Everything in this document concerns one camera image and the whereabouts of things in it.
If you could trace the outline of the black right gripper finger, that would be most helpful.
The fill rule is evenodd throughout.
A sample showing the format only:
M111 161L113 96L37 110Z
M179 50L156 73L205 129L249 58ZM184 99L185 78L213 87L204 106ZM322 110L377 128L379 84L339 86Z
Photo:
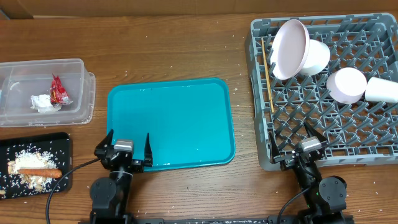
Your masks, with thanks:
M280 162L281 156L280 156L279 148L276 144L275 137L274 137L273 133L269 132L268 135L269 135L269 140L270 140L270 144L271 144L270 145L270 163L275 164L275 163Z
M316 137L322 146L327 146L327 138L324 137L321 133L319 133L313 126L311 126L308 122L303 123L304 128L309 137Z

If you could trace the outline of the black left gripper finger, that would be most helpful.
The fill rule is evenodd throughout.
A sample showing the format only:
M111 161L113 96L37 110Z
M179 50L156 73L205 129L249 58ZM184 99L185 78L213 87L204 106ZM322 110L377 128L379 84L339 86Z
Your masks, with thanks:
M152 155L152 149L150 147L149 133L147 133L146 143L145 143L145 148L144 148L144 165L146 167L153 166L153 155Z
M113 129L109 131L106 137L95 147L95 152L106 152L112 143Z

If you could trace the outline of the small white plate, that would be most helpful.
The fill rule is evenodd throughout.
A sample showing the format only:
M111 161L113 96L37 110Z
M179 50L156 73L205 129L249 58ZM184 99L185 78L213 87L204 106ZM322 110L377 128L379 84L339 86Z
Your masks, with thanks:
M361 71L346 67L331 74L326 87L330 90L330 96L337 102L352 104L361 99L367 84L367 79Z

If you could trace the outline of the orange carrot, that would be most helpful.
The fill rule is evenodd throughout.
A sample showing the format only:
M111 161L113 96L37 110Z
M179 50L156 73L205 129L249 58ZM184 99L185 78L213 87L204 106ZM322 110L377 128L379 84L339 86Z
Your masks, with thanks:
M61 178L62 176L62 171L59 169L19 169L17 172L23 175L41 176L54 179Z

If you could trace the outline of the red snack wrapper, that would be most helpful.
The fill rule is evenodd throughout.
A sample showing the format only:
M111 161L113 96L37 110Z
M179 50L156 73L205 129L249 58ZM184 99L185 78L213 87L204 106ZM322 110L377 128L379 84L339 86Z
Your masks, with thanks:
M50 87L50 102L53 105L70 105L73 103L58 76L53 75Z

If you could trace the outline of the white tissue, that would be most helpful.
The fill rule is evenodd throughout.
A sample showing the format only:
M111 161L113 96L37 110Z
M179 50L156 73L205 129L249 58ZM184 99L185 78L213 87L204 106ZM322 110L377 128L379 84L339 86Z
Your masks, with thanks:
M43 95L32 95L30 97L33 110L37 110L39 113L54 113L61 109L60 104L53 105L51 103L50 95L43 94Z

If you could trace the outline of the white paper cup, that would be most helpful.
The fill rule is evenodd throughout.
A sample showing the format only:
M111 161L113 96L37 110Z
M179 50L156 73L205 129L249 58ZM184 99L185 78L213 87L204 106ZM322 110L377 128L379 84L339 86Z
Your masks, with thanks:
M370 78L365 91L365 100L397 103L397 82L376 77Z

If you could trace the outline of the rice and food scraps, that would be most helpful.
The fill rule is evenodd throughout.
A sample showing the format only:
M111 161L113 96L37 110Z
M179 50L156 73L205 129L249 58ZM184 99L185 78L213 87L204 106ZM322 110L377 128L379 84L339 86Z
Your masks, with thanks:
M1 197L13 198L48 192L50 184L57 180L41 176L19 174L19 169L58 169L50 152L16 153L14 160L7 159L6 171L1 171Z

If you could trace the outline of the white upturned bowl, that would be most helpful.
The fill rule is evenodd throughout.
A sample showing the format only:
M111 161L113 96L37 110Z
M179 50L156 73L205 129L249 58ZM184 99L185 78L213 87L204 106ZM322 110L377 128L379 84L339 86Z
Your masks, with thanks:
M320 73L328 65L330 56L330 49L326 44L310 39L309 52L300 74L312 76Z

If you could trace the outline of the large white plate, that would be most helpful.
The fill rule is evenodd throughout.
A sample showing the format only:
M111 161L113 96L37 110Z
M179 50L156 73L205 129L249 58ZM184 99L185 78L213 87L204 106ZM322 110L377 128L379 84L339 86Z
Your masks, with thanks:
M273 74L279 80L287 80L298 74L309 53L310 36L299 20L284 23L272 43L270 63L274 63Z

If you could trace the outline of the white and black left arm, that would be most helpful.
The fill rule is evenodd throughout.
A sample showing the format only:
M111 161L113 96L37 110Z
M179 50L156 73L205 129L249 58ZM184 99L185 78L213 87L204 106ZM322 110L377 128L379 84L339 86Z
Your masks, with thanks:
M113 130L96 146L94 155L109 171L108 177L93 182L90 189L92 210L90 223L136 223L126 211L131 182L135 173L143 173L145 167L153 166L149 136L146 136L144 159L134 159L132 140L113 140Z

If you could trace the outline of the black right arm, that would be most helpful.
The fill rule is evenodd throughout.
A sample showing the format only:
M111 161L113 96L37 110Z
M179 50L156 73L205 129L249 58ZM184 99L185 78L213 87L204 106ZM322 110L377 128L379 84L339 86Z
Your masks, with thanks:
M323 178L316 161L325 156L328 140L309 123L303 124L308 138L295 145L294 150L282 156L272 133L270 136L270 163L279 164L282 171L292 169L298 180L300 192L293 196L281 208L278 216L268 217L269 223L319 223L349 224L354 223L352 216L343 214L346 209L347 183L342 177ZM285 209L297 198L303 196L307 209L295 216L284 216Z

